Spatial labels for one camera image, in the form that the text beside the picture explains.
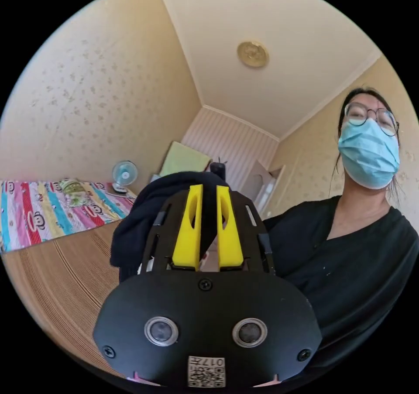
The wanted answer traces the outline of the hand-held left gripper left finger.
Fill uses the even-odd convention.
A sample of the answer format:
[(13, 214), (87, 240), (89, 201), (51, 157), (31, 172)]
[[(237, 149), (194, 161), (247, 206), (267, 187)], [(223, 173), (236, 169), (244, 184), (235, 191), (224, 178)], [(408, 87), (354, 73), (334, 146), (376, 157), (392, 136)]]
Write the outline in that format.
[(203, 186), (192, 185), (186, 198), (185, 208), (172, 256), (174, 267), (198, 267), (200, 263), (201, 221)]

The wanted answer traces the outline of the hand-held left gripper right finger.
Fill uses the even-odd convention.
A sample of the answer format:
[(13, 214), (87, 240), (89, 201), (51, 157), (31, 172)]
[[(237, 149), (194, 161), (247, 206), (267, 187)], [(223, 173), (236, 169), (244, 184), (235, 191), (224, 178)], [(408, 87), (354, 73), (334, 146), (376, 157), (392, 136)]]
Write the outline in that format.
[(216, 187), (216, 208), (218, 265), (241, 267), (244, 257), (228, 187)]

